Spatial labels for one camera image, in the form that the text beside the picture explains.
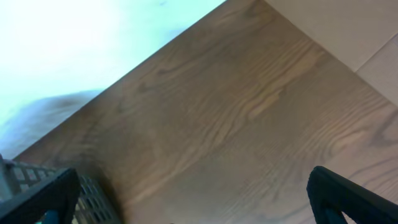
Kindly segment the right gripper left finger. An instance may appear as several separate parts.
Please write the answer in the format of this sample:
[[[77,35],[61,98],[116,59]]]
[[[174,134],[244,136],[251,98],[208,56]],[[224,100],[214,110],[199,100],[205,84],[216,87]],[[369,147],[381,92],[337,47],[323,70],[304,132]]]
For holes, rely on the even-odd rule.
[[[1,223],[71,223],[79,195],[76,170],[59,170],[1,203]]]

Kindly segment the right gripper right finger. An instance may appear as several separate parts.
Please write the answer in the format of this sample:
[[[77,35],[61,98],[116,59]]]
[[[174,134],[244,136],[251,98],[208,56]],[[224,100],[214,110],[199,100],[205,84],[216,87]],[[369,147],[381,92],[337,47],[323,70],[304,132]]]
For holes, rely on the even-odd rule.
[[[317,224],[397,223],[397,205],[323,167],[311,171],[307,194]]]

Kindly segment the grey plastic basket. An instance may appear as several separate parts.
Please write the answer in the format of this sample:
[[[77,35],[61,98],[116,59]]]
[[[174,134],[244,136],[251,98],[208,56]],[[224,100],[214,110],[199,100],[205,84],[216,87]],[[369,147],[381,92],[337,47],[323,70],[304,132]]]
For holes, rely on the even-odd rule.
[[[99,183],[73,168],[1,159],[1,223],[121,223]]]

